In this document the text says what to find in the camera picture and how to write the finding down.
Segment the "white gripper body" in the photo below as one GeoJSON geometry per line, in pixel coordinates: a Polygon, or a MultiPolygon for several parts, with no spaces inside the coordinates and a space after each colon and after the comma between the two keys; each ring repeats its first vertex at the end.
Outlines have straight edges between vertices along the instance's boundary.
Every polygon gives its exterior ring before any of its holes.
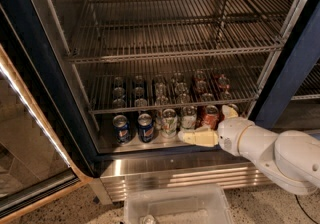
{"type": "Polygon", "coordinates": [[[240,119],[230,118],[219,123],[217,129],[218,144],[222,150],[232,155],[238,155],[238,139],[240,132],[240,119]]]}

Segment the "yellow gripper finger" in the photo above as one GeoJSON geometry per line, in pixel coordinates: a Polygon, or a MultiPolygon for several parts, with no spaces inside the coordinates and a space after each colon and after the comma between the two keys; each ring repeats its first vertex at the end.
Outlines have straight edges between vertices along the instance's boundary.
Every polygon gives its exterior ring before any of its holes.
{"type": "Polygon", "coordinates": [[[222,106],[222,114],[224,116],[224,119],[236,118],[239,116],[238,112],[228,105],[222,106]]]}
{"type": "Polygon", "coordinates": [[[218,144],[217,132],[206,127],[191,131],[179,131],[178,138],[184,143],[202,147],[214,147],[218,144]]]}

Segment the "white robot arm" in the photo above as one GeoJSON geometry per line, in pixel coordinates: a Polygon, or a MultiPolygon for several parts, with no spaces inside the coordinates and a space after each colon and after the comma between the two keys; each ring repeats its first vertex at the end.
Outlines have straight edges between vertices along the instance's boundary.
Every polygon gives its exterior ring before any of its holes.
{"type": "Polygon", "coordinates": [[[273,183],[295,195],[310,195],[320,188],[320,141],[295,130],[280,134],[264,129],[224,105],[224,119],[213,130],[204,125],[181,131],[187,144],[213,147],[241,156],[273,183]]]}

